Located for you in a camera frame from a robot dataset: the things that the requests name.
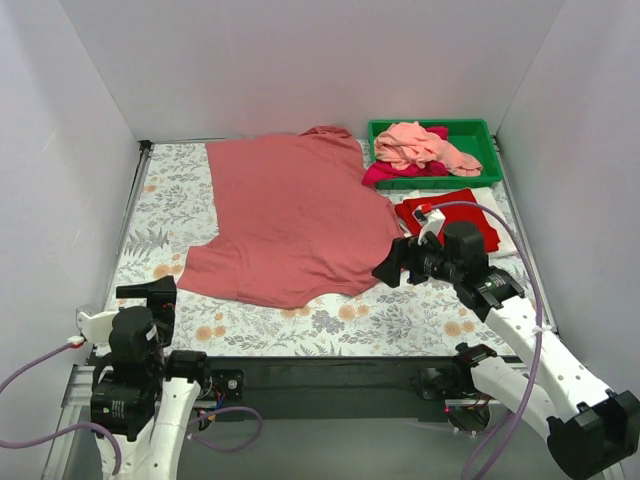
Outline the dusty pink t shirt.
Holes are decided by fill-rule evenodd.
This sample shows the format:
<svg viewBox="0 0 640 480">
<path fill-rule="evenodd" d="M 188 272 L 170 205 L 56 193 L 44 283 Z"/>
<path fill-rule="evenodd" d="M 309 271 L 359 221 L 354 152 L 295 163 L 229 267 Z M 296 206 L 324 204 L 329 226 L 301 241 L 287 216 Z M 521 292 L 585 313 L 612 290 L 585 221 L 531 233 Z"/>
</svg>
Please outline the dusty pink t shirt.
<svg viewBox="0 0 640 480">
<path fill-rule="evenodd" d="M 294 309 L 356 296 L 401 236 L 392 203 L 361 180 L 359 142 L 318 126 L 206 146 L 218 233 L 188 250 L 182 290 Z"/>
</svg>

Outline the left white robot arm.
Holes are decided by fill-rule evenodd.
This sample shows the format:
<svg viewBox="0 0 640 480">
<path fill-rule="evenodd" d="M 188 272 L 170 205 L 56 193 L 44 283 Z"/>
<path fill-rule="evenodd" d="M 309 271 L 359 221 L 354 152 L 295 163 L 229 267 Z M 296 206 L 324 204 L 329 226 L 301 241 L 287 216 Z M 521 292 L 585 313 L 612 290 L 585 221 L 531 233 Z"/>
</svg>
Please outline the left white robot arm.
<svg viewBox="0 0 640 480">
<path fill-rule="evenodd" d="M 106 479 L 174 479 L 196 400 L 213 386 L 203 352 L 164 352 L 172 341 L 177 287 L 171 275 L 120 286 L 140 305 L 89 315 L 77 324 L 110 350 L 94 368 L 90 418 Z"/>
</svg>

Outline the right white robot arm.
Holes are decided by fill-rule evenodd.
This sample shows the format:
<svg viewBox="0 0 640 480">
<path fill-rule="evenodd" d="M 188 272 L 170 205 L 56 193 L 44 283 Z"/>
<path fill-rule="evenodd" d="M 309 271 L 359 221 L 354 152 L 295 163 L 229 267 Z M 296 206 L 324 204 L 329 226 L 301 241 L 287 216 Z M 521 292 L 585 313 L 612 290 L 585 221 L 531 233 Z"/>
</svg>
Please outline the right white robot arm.
<svg viewBox="0 0 640 480">
<path fill-rule="evenodd" d="M 395 288 L 402 271 L 414 285 L 429 279 L 450 283 L 461 303 L 529 369 L 527 375 L 517 372 L 484 345 L 460 346 L 452 373 L 460 395 L 484 393 L 498 400 L 546 441 L 572 479 L 589 479 L 637 452 L 638 398 L 610 388 L 542 324 L 516 280 L 490 265 L 474 224 L 453 222 L 441 239 L 429 227 L 395 239 L 373 275 Z"/>
</svg>

